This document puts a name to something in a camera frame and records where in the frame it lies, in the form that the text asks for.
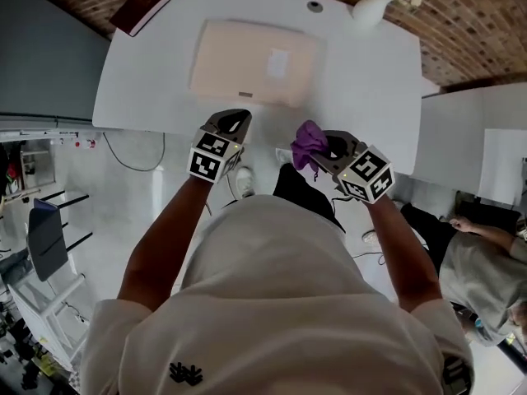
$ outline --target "white vase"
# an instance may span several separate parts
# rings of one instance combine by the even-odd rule
[[[352,10],[355,23],[368,29],[376,26],[385,15],[386,6],[392,0],[361,0]]]

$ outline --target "forearm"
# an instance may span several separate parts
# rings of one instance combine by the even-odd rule
[[[510,235],[504,230],[487,225],[473,224],[470,227],[470,232],[481,235],[484,239],[497,244],[508,253],[511,252],[512,244],[515,240],[514,235]]]
[[[170,297],[212,184],[190,177],[132,252],[118,298],[155,310]]]
[[[412,311],[426,301],[440,299],[436,269],[399,209],[387,196],[366,206],[400,306]]]

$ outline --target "person's right arm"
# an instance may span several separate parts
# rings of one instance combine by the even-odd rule
[[[436,269],[399,209],[385,195],[365,205],[401,308],[412,312],[427,301],[442,299]]]
[[[515,236],[510,235],[504,230],[496,227],[487,225],[474,224],[467,218],[460,216],[450,220],[450,223],[454,228],[463,233],[475,233],[481,235],[484,239],[487,239],[491,243],[494,243],[501,248],[505,249],[508,253],[511,253],[512,244],[514,243]]]

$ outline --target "brick wall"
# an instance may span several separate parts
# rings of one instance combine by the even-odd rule
[[[50,1],[109,33],[125,0]],[[392,2],[385,18],[421,38],[423,75],[438,85],[527,81],[527,0],[425,0],[411,12]]]

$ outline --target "shirt sleeve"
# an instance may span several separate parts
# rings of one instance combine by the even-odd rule
[[[518,239],[517,237],[514,239],[511,247],[511,258],[522,263],[527,263],[527,244],[524,240]]]
[[[412,316],[436,337],[445,358],[443,389],[445,393],[466,393],[473,386],[473,358],[463,328],[447,300],[432,300],[419,305]]]
[[[124,345],[129,333],[151,314],[147,307],[126,300],[97,304],[82,353],[81,393],[115,395]]]

